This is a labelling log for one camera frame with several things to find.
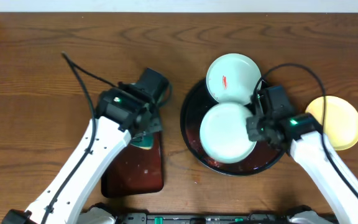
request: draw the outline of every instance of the yellow plate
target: yellow plate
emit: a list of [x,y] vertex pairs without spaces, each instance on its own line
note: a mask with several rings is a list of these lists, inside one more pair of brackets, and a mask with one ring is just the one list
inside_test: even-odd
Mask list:
[[[306,108],[321,124],[323,121],[324,98],[313,100]],[[327,112],[324,133],[335,150],[345,150],[358,141],[358,112],[348,103],[336,96],[327,96]]]

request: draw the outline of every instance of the red stain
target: red stain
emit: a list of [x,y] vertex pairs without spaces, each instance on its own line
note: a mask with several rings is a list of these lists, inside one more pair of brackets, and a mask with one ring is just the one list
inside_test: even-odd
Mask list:
[[223,164],[218,162],[218,161],[215,161],[214,159],[210,158],[210,157],[207,157],[206,158],[206,162],[212,166],[212,167],[221,167]]
[[223,76],[223,88],[227,89],[227,81],[225,76]]

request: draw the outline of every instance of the green connector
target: green connector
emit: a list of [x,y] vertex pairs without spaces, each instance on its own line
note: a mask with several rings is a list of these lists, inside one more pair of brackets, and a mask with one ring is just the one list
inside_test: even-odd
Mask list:
[[155,217],[154,218],[154,224],[162,224],[163,218],[162,217]]

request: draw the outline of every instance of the green led light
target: green led light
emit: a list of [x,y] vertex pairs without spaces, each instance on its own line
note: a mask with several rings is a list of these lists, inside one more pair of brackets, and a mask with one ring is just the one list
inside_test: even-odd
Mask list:
[[114,102],[120,103],[120,102],[121,102],[121,99],[118,98],[118,97],[114,97]]
[[290,122],[291,122],[292,125],[298,124],[298,122],[296,122],[294,119],[291,119]]

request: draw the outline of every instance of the stacked plates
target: stacked plates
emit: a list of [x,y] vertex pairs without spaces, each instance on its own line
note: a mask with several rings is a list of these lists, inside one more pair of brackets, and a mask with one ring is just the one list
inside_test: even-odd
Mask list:
[[189,150],[206,166],[229,175],[252,175],[282,153],[250,142],[246,118],[260,71],[249,58],[227,54],[210,66],[206,79],[189,92],[181,110],[181,131]]

